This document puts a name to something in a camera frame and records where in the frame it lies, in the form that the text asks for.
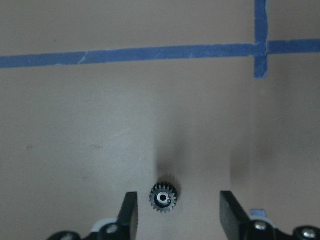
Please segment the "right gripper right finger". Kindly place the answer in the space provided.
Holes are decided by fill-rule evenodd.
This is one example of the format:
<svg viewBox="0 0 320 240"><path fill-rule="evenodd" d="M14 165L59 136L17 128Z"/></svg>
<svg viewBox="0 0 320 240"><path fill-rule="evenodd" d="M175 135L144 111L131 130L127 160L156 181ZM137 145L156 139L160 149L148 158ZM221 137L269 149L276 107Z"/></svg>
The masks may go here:
<svg viewBox="0 0 320 240"><path fill-rule="evenodd" d="M245 239L251 219L229 190L219 193L219 220L228 240Z"/></svg>

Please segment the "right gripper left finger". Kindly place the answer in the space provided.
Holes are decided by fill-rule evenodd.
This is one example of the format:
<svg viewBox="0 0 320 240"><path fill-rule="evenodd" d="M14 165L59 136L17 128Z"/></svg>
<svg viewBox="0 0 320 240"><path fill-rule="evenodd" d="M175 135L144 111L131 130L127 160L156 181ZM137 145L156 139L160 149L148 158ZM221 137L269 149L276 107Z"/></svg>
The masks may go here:
<svg viewBox="0 0 320 240"><path fill-rule="evenodd" d="M138 193L127 192L125 194L120 212L117 217L116 240L135 240L139 223Z"/></svg>

